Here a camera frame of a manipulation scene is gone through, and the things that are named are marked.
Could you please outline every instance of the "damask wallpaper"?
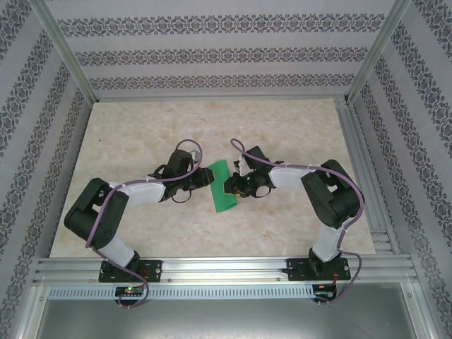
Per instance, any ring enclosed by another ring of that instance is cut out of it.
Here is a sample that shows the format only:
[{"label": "damask wallpaper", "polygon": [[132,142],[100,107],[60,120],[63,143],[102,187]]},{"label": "damask wallpaper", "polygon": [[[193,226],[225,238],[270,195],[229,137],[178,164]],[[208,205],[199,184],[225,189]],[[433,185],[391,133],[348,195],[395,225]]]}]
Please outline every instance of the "damask wallpaper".
[{"label": "damask wallpaper", "polygon": [[413,1],[355,110],[399,245],[452,338],[452,1]]},{"label": "damask wallpaper", "polygon": [[26,0],[0,1],[0,338],[48,256],[90,107]]},{"label": "damask wallpaper", "polygon": [[47,3],[105,99],[344,95],[393,0]]}]

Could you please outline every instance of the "green foam block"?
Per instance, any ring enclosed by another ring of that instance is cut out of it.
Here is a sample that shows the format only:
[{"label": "green foam block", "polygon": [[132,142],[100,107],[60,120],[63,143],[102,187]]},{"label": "green foam block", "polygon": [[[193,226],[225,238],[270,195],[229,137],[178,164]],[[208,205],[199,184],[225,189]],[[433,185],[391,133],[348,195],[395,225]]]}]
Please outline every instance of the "green foam block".
[{"label": "green foam block", "polygon": [[210,184],[213,202],[217,213],[229,210],[237,205],[237,198],[234,194],[225,193],[224,184],[229,179],[229,169],[226,160],[220,160],[209,166],[213,172],[213,183]]}]

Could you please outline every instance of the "marble floor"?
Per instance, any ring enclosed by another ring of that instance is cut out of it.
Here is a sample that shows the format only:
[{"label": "marble floor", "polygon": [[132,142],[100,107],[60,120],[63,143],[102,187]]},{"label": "marble floor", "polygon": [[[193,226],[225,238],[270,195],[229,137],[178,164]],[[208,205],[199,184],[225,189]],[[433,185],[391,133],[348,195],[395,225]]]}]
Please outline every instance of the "marble floor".
[{"label": "marble floor", "polygon": [[[336,159],[354,178],[332,100],[97,103],[63,217],[92,178],[144,178],[167,163],[183,138],[203,146],[203,167],[226,159],[232,173],[239,157],[230,145],[234,137],[247,148],[259,145],[273,161],[321,164]],[[188,144],[182,148],[193,149]],[[184,193],[177,198],[182,200]],[[51,257],[95,256],[62,219]],[[165,201],[126,210],[118,232],[141,256],[300,256],[307,255],[318,229],[303,191],[276,189],[265,198],[242,198],[217,214],[206,187],[184,204]],[[375,253],[364,216],[350,228],[343,248]]]}]

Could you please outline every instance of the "black joint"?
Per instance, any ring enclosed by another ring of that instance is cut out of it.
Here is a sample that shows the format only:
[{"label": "black joint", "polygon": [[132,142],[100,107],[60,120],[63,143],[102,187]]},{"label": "black joint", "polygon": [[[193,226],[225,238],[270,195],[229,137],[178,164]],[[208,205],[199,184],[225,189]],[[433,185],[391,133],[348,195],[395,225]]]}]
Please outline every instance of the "black joint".
[{"label": "black joint", "polygon": [[310,269],[313,270],[313,272],[316,274],[317,277],[323,277],[325,275],[330,275],[332,269],[334,268],[341,257],[341,253],[339,253],[336,257],[331,259],[330,261],[323,262],[312,250],[312,248],[309,249],[308,254],[308,265]]},{"label": "black joint", "polygon": [[[194,160],[191,153],[185,150],[177,149],[169,157],[167,165],[160,165],[151,177],[157,179],[169,179],[180,177],[186,174],[194,167]],[[165,192],[161,201],[176,195],[178,190],[193,191],[208,186],[214,180],[213,172],[208,168],[198,168],[192,175],[187,178],[176,180],[174,182],[165,182]]]},{"label": "black joint", "polygon": [[[129,261],[129,263],[126,265],[126,268],[128,270],[131,270],[132,272],[137,273],[140,268],[140,255],[133,251],[133,258]],[[113,275],[127,275],[128,273],[125,273],[123,270],[113,266],[108,261],[102,262],[102,272],[104,272],[107,275],[113,276]]]},{"label": "black joint", "polygon": [[[350,178],[335,160],[328,160],[322,167],[334,170]],[[338,229],[348,219],[356,216],[359,199],[355,190],[335,175],[315,171],[302,177],[302,183],[321,222]]]},{"label": "black joint", "polygon": [[[253,155],[254,157],[258,157],[259,159],[269,161],[258,146],[254,146],[248,150],[247,153]],[[247,156],[244,156],[244,159],[248,167],[253,170],[253,172],[250,172],[243,177],[241,177],[239,173],[232,174],[232,177],[224,183],[223,187],[225,193],[235,194],[242,198],[246,198],[248,196],[261,198],[261,196],[257,196],[257,190],[260,187],[268,187],[270,189],[268,192],[275,188],[270,180],[270,176],[268,175],[273,166],[264,164]],[[239,161],[234,162],[234,166],[238,170]]]},{"label": "black joint", "polygon": [[[93,206],[101,206],[111,190],[107,182],[99,178],[92,179],[66,214],[64,225],[80,238],[88,240],[97,218]],[[129,196],[118,191],[110,198],[93,238],[92,246],[95,249],[105,247],[113,239],[128,199]]]}]

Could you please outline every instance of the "black mounting bracket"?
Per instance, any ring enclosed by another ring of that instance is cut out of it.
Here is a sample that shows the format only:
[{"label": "black mounting bracket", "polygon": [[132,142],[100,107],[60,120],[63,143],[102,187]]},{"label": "black mounting bracket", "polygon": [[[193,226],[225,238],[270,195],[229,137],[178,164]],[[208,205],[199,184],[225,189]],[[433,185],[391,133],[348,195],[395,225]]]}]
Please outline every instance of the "black mounting bracket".
[{"label": "black mounting bracket", "polygon": [[[140,260],[138,268],[134,271],[148,283],[159,283],[162,275],[162,261]],[[103,261],[100,266],[99,283],[141,283],[141,280]]]},{"label": "black mounting bracket", "polygon": [[323,281],[332,280],[336,272],[337,280],[350,280],[350,267],[346,258],[339,258],[331,264],[325,265],[320,273],[316,273],[309,265],[309,258],[289,258],[286,260],[287,268],[282,270],[287,273],[289,281]]}]

